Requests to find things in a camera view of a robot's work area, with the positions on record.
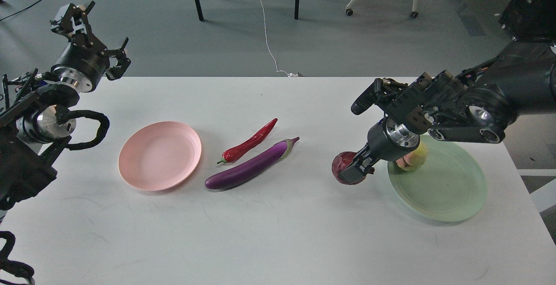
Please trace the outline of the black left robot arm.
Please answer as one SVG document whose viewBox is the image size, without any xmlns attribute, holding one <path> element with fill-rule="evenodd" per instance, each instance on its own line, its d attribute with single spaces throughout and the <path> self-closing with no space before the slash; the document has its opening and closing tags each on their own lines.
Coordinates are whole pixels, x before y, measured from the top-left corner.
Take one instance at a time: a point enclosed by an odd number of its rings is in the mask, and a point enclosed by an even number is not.
<svg viewBox="0 0 556 285">
<path fill-rule="evenodd" d="M 70 3 L 50 21 L 51 31 L 68 42 L 50 70 L 1 77 L 1 218 L 57 178 L 53 164 L 64 150 L 93 148 L 109 130 L 103 113 L 72 109 L 82 93 L 97 89 L 103 77 L 120 79 L 131 64 L 127 38 L 110 50 L 92 32 L 94 6 Z"/>
</svg>

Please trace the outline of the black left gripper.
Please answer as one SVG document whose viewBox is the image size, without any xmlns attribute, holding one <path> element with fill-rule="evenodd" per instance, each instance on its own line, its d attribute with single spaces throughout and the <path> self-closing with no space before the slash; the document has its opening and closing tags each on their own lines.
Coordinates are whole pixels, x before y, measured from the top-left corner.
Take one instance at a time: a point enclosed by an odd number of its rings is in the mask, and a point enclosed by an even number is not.
<svg viewBox="0 0 556 285">
<path fill-rule="evenodd" d="M 94 91 L 103 74 L 110 81 L 122 78 L 131 65 L 131 59 L 126 53 L 128 37 L 119 49 L 108 50 L 93 34 L 89 13 L 95 4 L 94 1 L 87 6 L 70 3 L 61 7 L 54 19 L 50 20 L 50 31 L 63 36 L 69 42 L 51 67 L 51 73 L 80 93 Z M 109 67 L 110 58 L 116 60 L 115 66 Z"/>
</svg>

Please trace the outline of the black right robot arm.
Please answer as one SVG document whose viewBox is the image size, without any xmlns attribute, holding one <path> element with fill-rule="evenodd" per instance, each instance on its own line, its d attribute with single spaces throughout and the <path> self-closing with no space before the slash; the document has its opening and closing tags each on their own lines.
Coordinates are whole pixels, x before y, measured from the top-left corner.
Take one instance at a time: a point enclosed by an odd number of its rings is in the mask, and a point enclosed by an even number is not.
<svg viewBox="0 0 556 285">
<path fill-rule="evenodd" d="M 555 112 L 555 39 L 512 41 L 498 56 L 458 75 L 423 73 L 413 83 L 377 78 L 354 101 L 355 115 L 378 106 L 383 118 L 367 143 L 334 173 L 346 185 L 373 174 L 380 160 L 414 152 L 420 136 L 438 141 L 498 144 L 521 115 Z"/>
</svg>

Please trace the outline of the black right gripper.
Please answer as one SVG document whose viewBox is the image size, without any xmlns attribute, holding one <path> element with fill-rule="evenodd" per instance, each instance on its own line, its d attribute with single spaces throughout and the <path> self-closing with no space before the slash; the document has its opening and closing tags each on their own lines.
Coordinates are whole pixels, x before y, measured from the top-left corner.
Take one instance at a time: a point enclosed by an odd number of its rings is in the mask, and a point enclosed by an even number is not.
<svg viewBox="0 0 556 285">
<path fill-rule="evenodd" d="M 367 143 L 356 153 L 353 162 L 340 173 L 344 180 L 355 179 L 357 174 L 373 175 L 377 165 L 395 162 L 413 152 L 420 144 L 420 136 L 404 124 L 389 117 L 377 122 L 367 133 Z"/>
</svg>

